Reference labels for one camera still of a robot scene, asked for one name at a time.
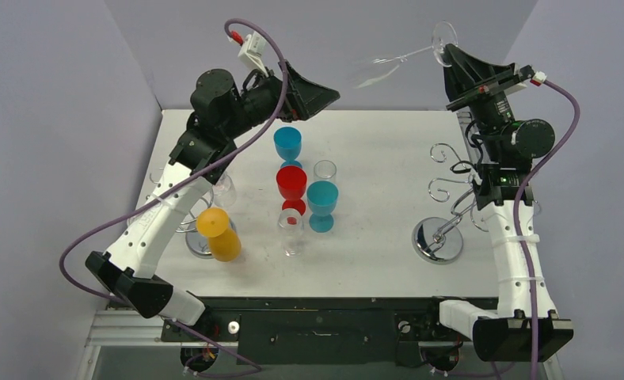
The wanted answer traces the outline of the clear glass tumbler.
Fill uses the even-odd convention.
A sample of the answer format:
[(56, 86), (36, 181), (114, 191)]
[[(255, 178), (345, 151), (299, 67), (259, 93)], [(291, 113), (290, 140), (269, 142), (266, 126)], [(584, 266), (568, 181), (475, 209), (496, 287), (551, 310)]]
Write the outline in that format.
[(321, 160), (313, 167), (314, 181), (327, 181), (335, 183), (337, 177), (337, 166), (333, 161)]

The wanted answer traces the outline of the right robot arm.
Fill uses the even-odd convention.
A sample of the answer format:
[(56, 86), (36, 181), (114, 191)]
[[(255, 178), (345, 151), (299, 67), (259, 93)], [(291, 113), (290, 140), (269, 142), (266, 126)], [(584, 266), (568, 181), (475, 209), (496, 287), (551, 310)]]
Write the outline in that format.
[(447, 109), (470, 113), (464, 137), (472, 189), (498, 276), (496, 314), (472, 312), (468, 335), (485, 362), (541, 363), (573, 338), (573, 324), (559, 317), (542, 275), (530, 182), (565, 141), (545, 120), (517, 118), (508, 93), (524, 82), (548, 86), (550, 80), (531, 66), (487, 63), (454, 44), (439, 55)]

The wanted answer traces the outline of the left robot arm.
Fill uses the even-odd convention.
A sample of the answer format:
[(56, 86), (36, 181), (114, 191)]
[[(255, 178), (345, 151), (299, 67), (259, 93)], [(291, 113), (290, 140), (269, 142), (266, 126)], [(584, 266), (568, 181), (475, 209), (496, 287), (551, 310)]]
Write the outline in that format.
[(110, 293), (142, 317), (181, 322), (192, 340), (207, 338), (212, 318), (193, 294), (175, 288), (155, 272), (166, 246), (197, 201), (216, 184), (234, 159), (236, 138), (262, 123), (308, 120), (340, 98), (284, 64), (286, 78), (253, 70), (239, 88), (225, 69), (199, 76), (190, 97), (192, 113), (169, 154), (143, 213), (104, 251), (91, 252), (87, 269)]

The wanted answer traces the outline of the orange plastic wine glass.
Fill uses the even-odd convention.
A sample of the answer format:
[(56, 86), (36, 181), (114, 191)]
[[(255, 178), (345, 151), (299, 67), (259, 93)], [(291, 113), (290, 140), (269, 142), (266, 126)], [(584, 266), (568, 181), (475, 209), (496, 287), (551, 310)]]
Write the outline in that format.
[(207, 239), (209, 251), (216, 260), (230, 262), (240, 255), (242, 243), (223, 209), (211, 207), (203, 211), (197, 217), (196, 228)]

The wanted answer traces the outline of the blue plastic wine glass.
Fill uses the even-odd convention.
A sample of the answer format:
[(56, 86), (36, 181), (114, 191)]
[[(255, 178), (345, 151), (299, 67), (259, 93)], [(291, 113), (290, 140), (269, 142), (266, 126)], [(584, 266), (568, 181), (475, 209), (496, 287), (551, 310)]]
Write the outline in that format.
[(295, 166), (302, 168), (302, 164), (297, 161), (302, 149), (302, 135), (294, 127), (284, 126), (276, 130), (273, 141), (276, 153), (283, 160), (281, 168)]

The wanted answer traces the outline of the clear patterned wine glass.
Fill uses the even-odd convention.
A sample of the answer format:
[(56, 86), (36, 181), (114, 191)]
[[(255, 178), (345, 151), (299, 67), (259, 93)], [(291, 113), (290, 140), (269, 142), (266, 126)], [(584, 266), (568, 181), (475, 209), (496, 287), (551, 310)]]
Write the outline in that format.
[(281, 211), (277, 221), (281, 245), (288, 257), (299, 256), (303, 251), (304, 223), (296, 209), (286, 208)]

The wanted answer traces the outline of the teal wine glass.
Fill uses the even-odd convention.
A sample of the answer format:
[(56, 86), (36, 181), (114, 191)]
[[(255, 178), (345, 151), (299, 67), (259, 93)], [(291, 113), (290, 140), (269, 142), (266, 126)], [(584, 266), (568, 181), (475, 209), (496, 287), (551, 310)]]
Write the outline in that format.
[(334, 225), (333, 211), (339, 197), (337, 186), (329, 181), (315, 181), (308, 187), (306, 195), (311, 211), (310, 228), (317, 233), (329, 232)]

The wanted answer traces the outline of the red plastic wine glass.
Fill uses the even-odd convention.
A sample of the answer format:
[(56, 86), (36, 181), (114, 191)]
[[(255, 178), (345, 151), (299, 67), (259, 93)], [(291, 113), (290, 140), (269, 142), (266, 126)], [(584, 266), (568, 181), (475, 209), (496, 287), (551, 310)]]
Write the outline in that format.
[(276, 174), (276, 184), (284, 198), (281, 209), (293, 209), (305, 215), (306, 204), (302, 197), (306, 192), (307, 175), (304, 170), (294, 165), (284, 166)]

